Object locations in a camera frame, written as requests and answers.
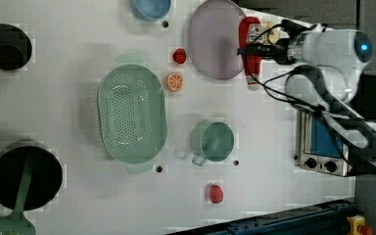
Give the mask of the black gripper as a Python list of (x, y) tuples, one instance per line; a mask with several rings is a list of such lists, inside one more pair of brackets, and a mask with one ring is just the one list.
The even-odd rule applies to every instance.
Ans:
[(294, 63), (293, 59), (288, 58), (289, 46), (302, 32), (307, 30), (307, 27), (290, 20), (283, 20), (281, 23), (274, 25), (271, 30), (280, 27), (288, 34), (288, 38), (278, 39), (276, 42), (267, 38), (271, 45), (264, 45), (261, 43), (247, 45), (246, 47), (237, 50), (238, 55), (244, 56), (259, 56), (259, 57), (272, 57), (278, 65), (291, 65)]

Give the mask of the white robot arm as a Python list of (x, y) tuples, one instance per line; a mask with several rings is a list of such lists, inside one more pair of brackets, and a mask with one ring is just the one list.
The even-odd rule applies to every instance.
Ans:
[(371, 61), (368, 36), (286, 19), (264, 27), (253, 17), (241, 20), (238, 35), (248, 84), (320, 122), (348, 148), (340, 158), (352, 174), (376, 174), (376, 122), (350, 106)]

